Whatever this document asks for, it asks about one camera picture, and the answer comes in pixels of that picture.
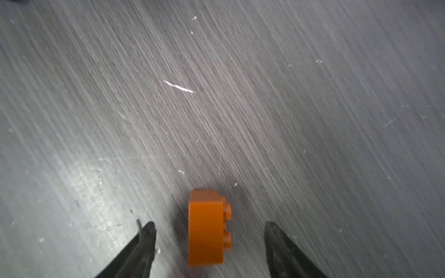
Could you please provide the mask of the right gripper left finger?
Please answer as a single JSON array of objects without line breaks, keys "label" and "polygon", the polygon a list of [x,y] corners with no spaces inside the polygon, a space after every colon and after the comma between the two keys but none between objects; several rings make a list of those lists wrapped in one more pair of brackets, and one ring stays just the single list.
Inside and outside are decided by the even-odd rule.
[{"label": "right gripper left finger", "polygon": [[149,278],[156,256],[156,226],[136,220],[137,235],[106,266],[97,278]]}]

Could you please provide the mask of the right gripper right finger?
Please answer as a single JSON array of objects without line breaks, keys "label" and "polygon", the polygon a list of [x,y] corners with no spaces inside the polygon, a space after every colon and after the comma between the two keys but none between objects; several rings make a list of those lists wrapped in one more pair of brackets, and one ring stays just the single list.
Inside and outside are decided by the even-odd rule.
[{"label": "right gripper right finger", "polygon": [[327,278],[277,223],[265,223],[264,243],[271,278]]}]

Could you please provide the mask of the orange lego brick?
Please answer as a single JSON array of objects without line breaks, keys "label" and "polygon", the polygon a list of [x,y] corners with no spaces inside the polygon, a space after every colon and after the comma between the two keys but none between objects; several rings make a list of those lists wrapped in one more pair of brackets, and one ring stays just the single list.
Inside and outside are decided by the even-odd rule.
[{"label": "orange lego brick", "polygon": [[216,190],[193,190],[188,206],[188,265],[222,264],[232,248],[231,205]]}]

